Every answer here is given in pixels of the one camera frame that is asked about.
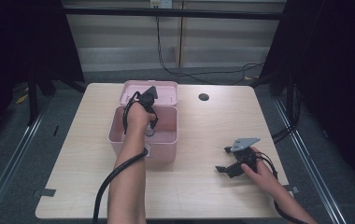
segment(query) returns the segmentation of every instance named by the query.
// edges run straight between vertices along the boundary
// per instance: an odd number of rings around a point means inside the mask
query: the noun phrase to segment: hand
[[[252,150],[259,154],[260,151],[256,147],[252,147]],[[277,181],[274,175],[271,173],[270,169],[265,165],[261,159],[257,159],[257,173],[255,173],[246,164],[242,164],[241,168],[244,172],[254,181],[254,183],[265,192],[273,195],[281,184]]]
[[[145,130],[149,122],[155,118],[155,115],[148,113],[142,105],[134,103],[128,112],[128,129]]]

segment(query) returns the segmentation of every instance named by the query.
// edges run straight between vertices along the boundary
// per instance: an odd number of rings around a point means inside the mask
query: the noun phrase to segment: wall outlet
[[[150,8],[161,8],[161,0],[150,0]]]
[[[161,8],[172,8],[172,0],[161,0]]]

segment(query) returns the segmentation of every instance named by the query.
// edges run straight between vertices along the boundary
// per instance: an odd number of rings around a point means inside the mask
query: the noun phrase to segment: box lid
[[[135,92],[143,93],[151,86],[155,86],[158,95],[158,99],[154,100],[154,105],[173,106],[178,103],[178,84],[176,82],[131,80],[124,83],[120,104],[126,105]]]

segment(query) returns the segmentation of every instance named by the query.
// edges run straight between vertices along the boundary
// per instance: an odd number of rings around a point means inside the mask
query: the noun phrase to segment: forearm
[[[317,221],[312,216],[310,216],[306,210],[281,185],[270,192],[270,194],[278,204],[280,210],[282,210],[285,214],[289,215],[290,217],[302,220],[308,224],[317,223]]]
[[[115,168],[143,152],[144,135],[142,129],[130,127]],[[131,164],[117,175],[109,188],[108,223],[145,223],[145,186],[144,159]]]

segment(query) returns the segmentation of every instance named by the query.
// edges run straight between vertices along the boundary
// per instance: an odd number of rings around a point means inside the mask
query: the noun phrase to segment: metal rail
[[[291,127],[291,122],[288,119],[286,114],[286,108],[280,99],[275,100],[277,110],[279,115],[282,117],[283,122],[285,123],[286,127]],[[314,183],[315,188],[318,191],[320,199],[322,200],[327,212],[329,213],[330,218],[332,219],[333,223],[340,224],[340,223],[347,223],[344,219],[344,216],[338,206],[337,201],[335,200],[333,194],[329,191],[326,183],[324,182],[320,171],[318,170],[316,164],[311,158],[311,154],[308,152],[303,139],[301,138],[300,134],[297,130],[294,130],[291,133],[291,140],[293,141],[294,145],[296,146],[297,152],[299,153],[306,170],[311,177],[312,182]]]
[[[43,119],[44,112],[46,111],[48,105],[50,103],[50,98],[47,99],[43,109],[41,110],[40,114],[37,116],[37,119],[33,122],[31,126],[29,126],[20,143],[18,144],[17,148],[15,149],[14,154],[12,155],[10,161],[8,162],[4,172],[0,176],[0,202],[2,201],[6,191],[9,187],[9,184],[12,181],[15,173],[21,164],[21,161],[31,143],[35,133],[37,132],[38,127],[40,126],[41,120]]]
[[[169,8],[128,8],[128,7],[13,7],[20,13],[62,13],[70,15],[106,15],[106,16],[150,16],[150,17],[187,17],[187,18],[215,18],[279,21],[284,18],[283,13],[243,12],[243,11],[215,11]]]

